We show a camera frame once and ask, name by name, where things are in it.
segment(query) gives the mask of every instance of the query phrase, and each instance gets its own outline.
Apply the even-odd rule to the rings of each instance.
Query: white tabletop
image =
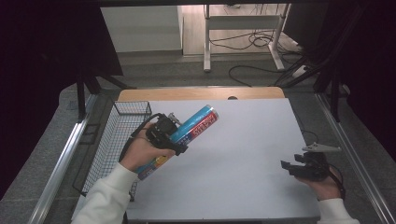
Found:
[[[185,121],[204,105],[219,120],[144,181],[127,209],[146,221],[317,217],[314,193],[280,166],[305,146],[288,99],[151,101]]]

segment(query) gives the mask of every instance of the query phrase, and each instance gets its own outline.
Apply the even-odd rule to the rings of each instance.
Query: cable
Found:
[[[232,79],[232,80],[234,80],[234,81],[236,81],[236,82],[239,82],[239,83],[241,83],[241,84],[243,84],[243,85],[245,85],[245,86],[249,86],[249,87],[252,87],[252,86],[251,86],[250,84],[246,83],[246,82],[243,82],[243,81],[241,81],[241,80],[236,79],[236,78],[233,77],[233,75],[231,74],[231,72],[232,72],[235,68],[239,68],[239,67],[252,68],[252,69],[257,69],[257,70],[261,70],[261,71],[264,71],[264,72],[270,72],[270,73],[283,73],[283,72],[279,72],[279,71],[271,71],[271,70],[267,70],[267,69],[263,69],[263,68],[259,68],[259,67],[255,67],[255,66],[250,66],[250,65],[236,65],[236,66],[230,68],[230,70],[228,70],[228,76],[229,76],[230,79]]]
[[[267,4],[268,6],[268,4]],[[262,4],[262,9],[264,8],[264,4]],[[262,9],[260,9],[260,15],[262,14]],[[257,13],[256,13],[257,14]]]
[[[304,133],[312,133],[317,138],[317,140],[315,142],[319,143],[319,137],[318,137],[318,135],[316,133],[310,132],[310,131],[307,131],[307,130],[304,130],[304,129],[301,129],[300,131],[301,131],[302,134],[304,134]]]
[[[251,14],[253,13],[254,10],[256,10],[256,15],[257,15],[257,12],[258,12],[257,6],[258,6],[258,4],[255,4],[254,8],[250,11],[249,15],[251,15]]]
[[[293,75],[293,73],[300,68],[306,62],[307,58],[305,56],[301,57],[297,62],[295,62],[288,70],[286,70],[282,76],[274,83],[274,86],[280,87],[282,83],[289,77]]]
[[[300,121],[300,125],[303,129],[305,129],[305,126],[303,124],[303,121],[301,120],[300,116],[297,114],[296,110],[294,109],[294,107],[292,105],[291,106],[291,110],[293,111],[293,114],[297,117],[297,123],[299,123]]]
[[[154,119],[156,117],[159,117],[160,115],[161,115],[160,113],[151,115],[150,117],[148,117],[148,119],[143,121],[143,123],[141,123],[139,125],[139,127],[137,127],[136,130],[134,130],[133,133],[131,133],[131,136],[128,138],[128,140],[126,141],[126,143],[125,143],[125,145],[124,145],[124,147],[123,147],[123,149],[121,151],[121,154],[120,154],[120,157],[119,157],[119,161],[121,161],[123,159],[123,157],[125,156],[126,151],[129,148],[129,145],[132,144],[132,142],[134,141],[134,138],[140,133],[140,131],[142,131],[144,129],[146,124],[148,124],[152,119]]]
[[[227,14],[227,15],[228,15],[228,12],[227,12],[227,10],[225,9],[225,5],[223,5],[223,9],[224,9],[224,11],[225,11],[225,14]]]
[[[226,38],[222,38],[222,39],[214,39],[214,40],[211,40],[211,41],[217,42],[217,41],[221,41],[221,40],[235,39],[235,38],[238,38],[238,37],[242,37],[242,36],[246,36],[246,35],[253,35],[253,34],[254,33],[248,33],[248,34],[245,34],[245,35],[235,35],[235,36],[226,37]]]
[[[209,42],[210,42],[212,45],[214,45],[214,46],[223,47],[223,48],[226,48],[226,49],[238,49],[238,48],[233,48],[233,47],[226,46],[226,45],[215,44],[215,43],[213,43],[212,40],[210,40],[210,39],[209,39]],[[247,45],[246,47],[243,47],[243,48],[241,48],[241,49],[248,49],[248,48],[249,48],[250,46],[252,46],[252,45],[253,45],[253,43],[250,43],[249,45]]]
[[[301,52],[301,51],[294,51],[294,50],[286,49],[285,47],[282,46],[282,44],[280,44],[280,42],[278,42],[277,44],[278,44],[277,49],[279,51],[284,51],[284,52],[287,52],[287,53],[298,53],[298,54],[303,55],[303,52]]]
[[[256,34],[257,33],[250,35],[248,38],[248,41],[257,48],[262,48],[262,47],[268,46],[270,44],[270,42],[272,41],[272,37],[270,37],[269,35],[256,36]],[[256,41],[258,41],[258,40],[264,41],[264,44],[262,44],[262,45],[256,44]]]
[[[277,15],[277,10],[279,9],[279,4],[276,4],[276,12],[275,14]]]
[[[283,54],[280,54],[280,58],[282,59],[283,62],[285,62],[285,63],[296,63],[296,62],[291,62],[291,61],[286,60],[285,59],[285,55],[301,55],[301,54],[299,54],[299,53],[283,53]]]

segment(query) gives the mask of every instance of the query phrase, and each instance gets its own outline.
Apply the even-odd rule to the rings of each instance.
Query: can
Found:
[[[211,105],[206,105],[184,122],[183,125],[170,136],[170,140],[173,143],[186,146],[218,119],[219,114],[216,110]]]
[[[178,127],[177,131],[170,136],[170,140],[173,143],[186,146],[218,119],[219,114],[216,110],[212,106],[206,105]],[[135,170],[137,177],[140,180],[144,180],[167,161],[168,158],[162,156],[155,158],[146,165],[138,167]]]

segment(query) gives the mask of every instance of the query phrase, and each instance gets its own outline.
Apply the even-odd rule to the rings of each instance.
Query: white cloth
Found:
[[[109,176],[96,181],[72,223],[121,223],[130,201],[129,190],[136,179],[137,174],[118,163]],[[360,224],[350,217],[342,199],[324,200],[318,206],[318,224]]]

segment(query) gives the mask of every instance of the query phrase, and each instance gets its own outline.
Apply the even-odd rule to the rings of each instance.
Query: wire basket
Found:
[[[115,102],[111,108],[106,127],[82,189],[86,196],[88,190],[100,178],[110,174],[119,161],[121,151],[134,130],[151,115],[149,102]],[[134,182],[130,195],[134,198],[137,182]]]

